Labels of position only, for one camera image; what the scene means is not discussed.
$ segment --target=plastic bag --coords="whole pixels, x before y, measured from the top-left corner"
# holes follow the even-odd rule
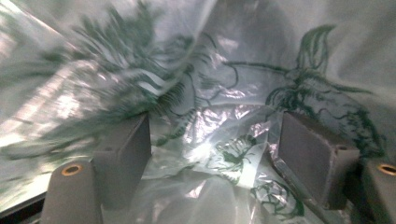
[[[196,172],[206,173],[199,175],[227,183],[227,197],[241,190],[236,201],[260,204],[238,203],[236,212],[254,214],[253,223],[347,222],[346,211],[317,208],[270,165],[285,110],[352,140],[362,159],[396,161],[391,1],[1,4],[0,181],[10,201],[0,209],[34,191],[23,183],[45,190],[40,174],[88,159],[108,125],[142,111],[150,113],[153,145],[148,192],[183,171],[180,185],[159,193],[183,201],[183,188],[203,183]],[[150,203],[148,192],[134,200],[167,206]],[[211,203],[198,201],[197,208]],[[154,222],[136,209],[136,222]],[[200,220],[160,210],[165,220]]]

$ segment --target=crumpled plastic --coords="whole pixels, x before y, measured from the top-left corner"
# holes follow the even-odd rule
[[[45,190],[57,166],[89,160],[109,126],[148,111],[153,156],[133,203],[141,207],[111,217],[348,223],[347,211],[318,208],[272,166],[281,115],[315,119],[362,160],[396,161],[394,8],[1,1],[0,210]],[[230,206],[203,217],[212,195]]]

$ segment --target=plastic wrap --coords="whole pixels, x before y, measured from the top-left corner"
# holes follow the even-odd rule
[[[149,111],[153,157],[137,206],[108,212],[119,222],[347,222],[283,179],[281,114],[315,119],[363,160],[395,161],[395,6],[1,1],[0,210]]]

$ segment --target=translucent plastic sheet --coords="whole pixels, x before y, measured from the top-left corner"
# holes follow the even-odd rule
[[[347,222],[297,194],[269,153],[289,110],[353,141],[363,160],[396,161],[395,7],[0,1],[0,210],[44,191],[60,164],[89,160],[109,125],[148,111],[153,157],[126,220],[203,223],[223,193],[227,206],[205,223]],[[175,214],[179,200],[188,206]]]

